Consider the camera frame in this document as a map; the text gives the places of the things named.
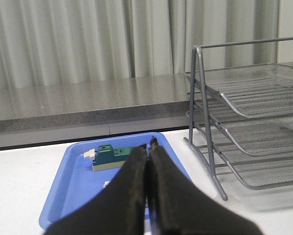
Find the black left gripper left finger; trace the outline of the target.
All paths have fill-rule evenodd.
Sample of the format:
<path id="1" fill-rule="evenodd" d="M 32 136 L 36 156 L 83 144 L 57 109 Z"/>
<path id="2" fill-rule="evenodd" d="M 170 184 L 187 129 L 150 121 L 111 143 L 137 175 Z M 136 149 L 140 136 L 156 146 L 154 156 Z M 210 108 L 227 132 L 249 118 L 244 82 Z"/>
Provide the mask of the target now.
<path id="1" fill-rule="evenodd" d="M 92 200 L 53 223 L 47 235 L 142 235 L 146 144 L 132 148 L 112 181 Z"/>

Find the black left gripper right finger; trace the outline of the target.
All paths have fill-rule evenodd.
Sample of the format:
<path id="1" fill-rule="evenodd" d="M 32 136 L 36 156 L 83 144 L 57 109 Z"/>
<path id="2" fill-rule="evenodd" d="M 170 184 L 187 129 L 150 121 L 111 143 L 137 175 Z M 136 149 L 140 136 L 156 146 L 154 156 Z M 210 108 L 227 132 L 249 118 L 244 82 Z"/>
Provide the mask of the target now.
<path id="1" fill-rule="evenodd" d="M 151 231 L 156 235 L 260 235 L 255 223 L 221 206 L 175 165 L 157 138 L 147 162 Z"/>

